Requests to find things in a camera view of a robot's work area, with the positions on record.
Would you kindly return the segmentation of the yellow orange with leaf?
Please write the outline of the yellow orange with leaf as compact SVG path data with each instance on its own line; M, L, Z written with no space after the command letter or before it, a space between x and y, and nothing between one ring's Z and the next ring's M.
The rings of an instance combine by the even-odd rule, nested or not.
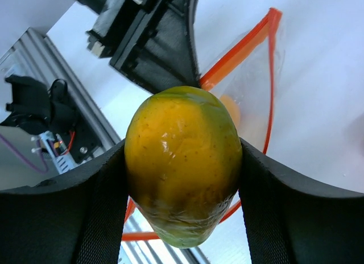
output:
M220 97L220 101L224 104L225 108L229 112L236 129L239 129L241 123L241 112L239 106L230 96L225 94Z

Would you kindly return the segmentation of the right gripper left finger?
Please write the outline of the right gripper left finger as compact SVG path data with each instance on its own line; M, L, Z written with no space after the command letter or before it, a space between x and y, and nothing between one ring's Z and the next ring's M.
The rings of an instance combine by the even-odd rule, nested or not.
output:
M2 263L117 263L127 207L124 144L34 187L1 192Z

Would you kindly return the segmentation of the yellow-green mango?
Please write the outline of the yellow-green mango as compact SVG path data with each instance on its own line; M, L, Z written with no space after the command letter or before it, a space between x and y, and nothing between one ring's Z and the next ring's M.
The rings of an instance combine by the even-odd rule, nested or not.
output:
M222 102L177 86L135 112L125 138L129 194L164 242L201 245L230 207L242 168L242 145Z

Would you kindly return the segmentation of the clear orange-zip bag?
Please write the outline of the clear orange-zip bag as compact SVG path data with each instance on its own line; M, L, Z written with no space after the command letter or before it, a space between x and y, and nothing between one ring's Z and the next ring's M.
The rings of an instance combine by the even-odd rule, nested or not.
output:
M200 80L199 89L211 93L219 100L225 94L235 101L241 112L241 123L239 129L236 129L240 141L248 141L261 152L267 151L270 141L276 82L283 61L283 54L277 50L277 38L282 33L281 19L281 11L269 9L265 17ZM220 222L238 207L239 204L232 200ZM138 207L131 198L127 212L132 213L134 209ZM160 237L152 228L151 232L125 234L123 239L134 241Z

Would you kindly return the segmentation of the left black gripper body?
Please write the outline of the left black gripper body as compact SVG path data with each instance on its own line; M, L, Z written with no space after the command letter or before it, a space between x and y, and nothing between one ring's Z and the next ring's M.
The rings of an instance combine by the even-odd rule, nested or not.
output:
M97 14L87 49L120 68L141 53L168 68L197 66L193 24L198 0L76 0Z

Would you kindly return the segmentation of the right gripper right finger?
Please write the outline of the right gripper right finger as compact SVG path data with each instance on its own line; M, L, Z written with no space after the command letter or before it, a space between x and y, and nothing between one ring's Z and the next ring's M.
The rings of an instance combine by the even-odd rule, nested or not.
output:
M252 263L362 263L363 194L309 178L242 142Z

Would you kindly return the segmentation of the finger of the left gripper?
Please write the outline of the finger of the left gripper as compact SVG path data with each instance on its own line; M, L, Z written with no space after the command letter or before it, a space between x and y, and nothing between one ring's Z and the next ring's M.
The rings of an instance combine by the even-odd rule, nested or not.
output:
M200 86L193 24L198 0L152 0L138 5L110 65L155 94L174 86Z

